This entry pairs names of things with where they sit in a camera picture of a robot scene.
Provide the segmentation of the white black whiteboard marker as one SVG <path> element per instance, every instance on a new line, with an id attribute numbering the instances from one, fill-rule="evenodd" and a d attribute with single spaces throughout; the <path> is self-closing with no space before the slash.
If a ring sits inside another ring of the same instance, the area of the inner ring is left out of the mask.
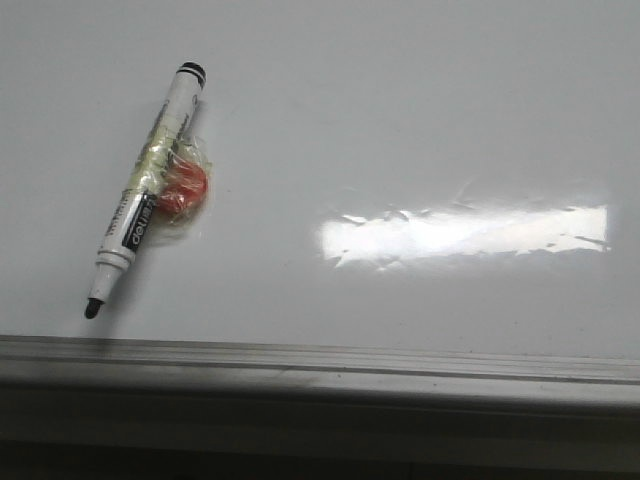
<path id="1" fill-rule="evenodd" d="M 134 263 L 205 84 L 206 72 L 201 65 L 189 61 L 177 69 L 98 249 L 96 273 L 84 311 L 87 319 L 98 315 Z"/>

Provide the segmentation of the white whiteboard with aluminium frame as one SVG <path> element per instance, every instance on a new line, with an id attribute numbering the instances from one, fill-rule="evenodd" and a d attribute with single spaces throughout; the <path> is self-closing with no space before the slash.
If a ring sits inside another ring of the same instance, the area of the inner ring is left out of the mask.
<path id="1" fill-rule="evenodd" d="M 213 188 L 84 317 L 177 67 Z M 639 452 L 635 1 L 5 1 L 1 434 Z"/>

